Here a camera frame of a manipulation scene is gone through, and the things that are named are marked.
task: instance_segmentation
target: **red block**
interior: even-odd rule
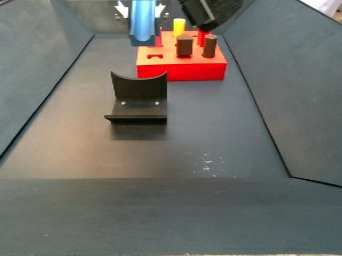
[[[186,34],[196,37],[196,31]],[[227,61],[216,46],[214,58],[202,56],[203,48],[194,43],[190,58],[176,56],[176,38],[172,31],[163,31],[163,47],[142,46],[138,49],[136,70],[139,78],[158,76],[167,71],[168,81],[223,80]]]

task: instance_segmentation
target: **black bracket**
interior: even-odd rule
[[[112,114],[120,121],[167,121],[167,72],[151,78],[127,78],[111,72],[115,91]]]

